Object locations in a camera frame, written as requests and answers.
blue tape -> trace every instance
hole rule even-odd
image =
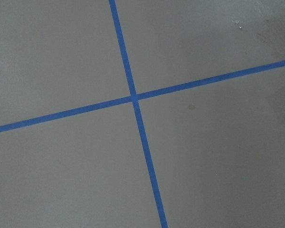
[[[143,152],[144,152],[144,156],[146,159],[147,168],[148,168],[148,172],[149,172],[149,176],[151,180],[155,203],[156,203],[157,211],[160,217],[161,227],[168,228],[167,219],[166,219],[165,212],[163,209],[161,194],[160,194],[160,190],[159,190],[158,183],[156,180],[156,175],[155,175],[154,165],[152,162],[150,148],[149,148],[149,144],[147,140],[147,135],[146,135],[146,131],[145,131],[144,124],[143,124],[142,113],[141,113],[138,99],[137,99],[137,93],[135,90],[135,84],[134,84],[134,80],[133,80],[133,76],[131,72],[129,58],[128,58],[126,46],[124,43],[123,32],[122,32],[122,28],[119,22],[115,0],[109,0],[109,3],[110,3],[114,26],[115,26],[115,30],[117,34],[118,44],[119,44],[121,56],[123,59],[123,66],[124,66],[124,70],[125,70],[125,74],[127,77],[128,86],[129,86],[129,90],[130,90],[130,94],[132,98],[138,131],[139,131],[139,135],[142,141]]]
[[[180,84],[180,85],[170,86],[170,87],[163,88],[163,89],[157,89],[157,90],[149,91],[146,93],[141,93],[141,94],[137,95],[137,99],[142,100],[142,99],[146,99],[146,98],[150,98],[150,97],[154,97],[154,96],[169,94],[169,93],[177,92],[177,91],[184,90],[184,89],[203,86],[206,84],[224,81],[224,80],[235,78],[235,77],[246,76],[246,75],[250,75],[250,74],[254,74],[254,73],[258,73],[258,72],[262,72],[262,71],[267,71],[267,70],[271,70],[271,69],[275,69],[275,68],[279,68],[279,67],[285,67],[285,60],[280,61],[280,62],[276,62],[276,63],[271,63],[268,65],[249,68],[246,70],[239,70],[239,71],[228,73],[228,74],[209,77],[209,78],[205,78],[205,79],[198,80],[198,81],[193,81],[193,82],[188,82],[188,83],[184,83],[184,84]]]
[[[115,99],[115,100],[111,100],[111,101],[105,101],[105,102],[92,104],[92,105],[88,105],[88,106],[84,106],[84,107],[80,107],[80,108],[74,108],[74,109],[59,112],[59,113],[40,116],[37,118],[33,118],[33,119],[29,119],[29,120],[24,120],[24,121],[0,126],[0,132],[5,132],[5,131],[21,128],[21,127],[27,127],[30,125],[48,122],[48,121],[56,120],[56,119],[61,119],[64,117],[77,115],[77,114],[81,114],[81,113],[87,113],[90,111],[94,111],[94,110],[98,110],[98,109],[102,109],[102,108],[108,108],[108,107],[112,107],[115,105],[121,105],[121,104],[125,104],[125,103],[131,102],[131,101],[132,101],[131,97],[127,96],[127,97],[123,97],[123,98],[119,98],[119,99]]]

floor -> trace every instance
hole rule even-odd
[[[285,0],[0,1],[0,228],[285,228]]]

painted floor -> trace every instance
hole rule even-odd
[[[0,1],[0,228],[285,228],[285,0]]]

